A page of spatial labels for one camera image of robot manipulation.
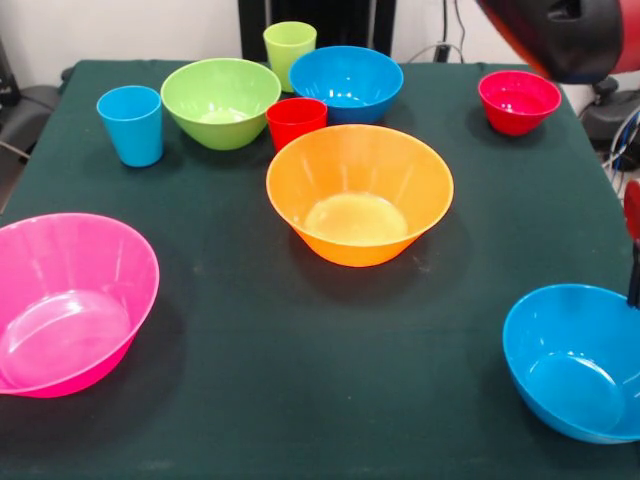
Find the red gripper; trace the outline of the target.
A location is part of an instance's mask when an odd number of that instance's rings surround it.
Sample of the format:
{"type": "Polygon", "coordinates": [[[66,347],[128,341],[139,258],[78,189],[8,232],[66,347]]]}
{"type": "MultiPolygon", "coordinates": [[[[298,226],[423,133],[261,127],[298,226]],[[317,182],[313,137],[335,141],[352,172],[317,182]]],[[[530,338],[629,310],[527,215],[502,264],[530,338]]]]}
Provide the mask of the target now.
{"type": "Polygon", "coordinates": [[[638,179],[627,182],[624,198],[623,211],[627,231],[631,239],[635,242],[632,248],[632,270],[629,280],[627,304],[630,307],[638,308],[640,302],[640,183],[638,179]]]}

